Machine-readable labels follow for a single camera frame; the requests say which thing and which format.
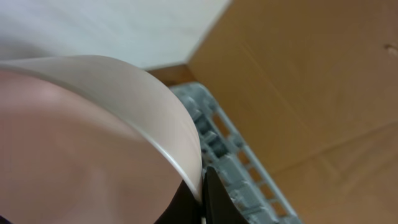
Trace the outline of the white bowl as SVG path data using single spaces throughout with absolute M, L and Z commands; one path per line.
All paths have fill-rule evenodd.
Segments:
M 179 188 L 201 199 L 197 129 L 127 62 L 1 62 L 1 216 L 11 223 L 154 223 Z

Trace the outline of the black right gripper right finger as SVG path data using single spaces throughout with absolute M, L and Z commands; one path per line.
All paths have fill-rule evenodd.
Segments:
M 206 168 L 202 198 L 207 224 L 249 224 L 235 207 L 216 170 L 211 166 Z

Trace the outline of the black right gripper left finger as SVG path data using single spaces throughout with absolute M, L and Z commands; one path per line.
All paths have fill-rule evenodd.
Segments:
M 201 224 L 201 205 L 184 181 L 155 224 Z

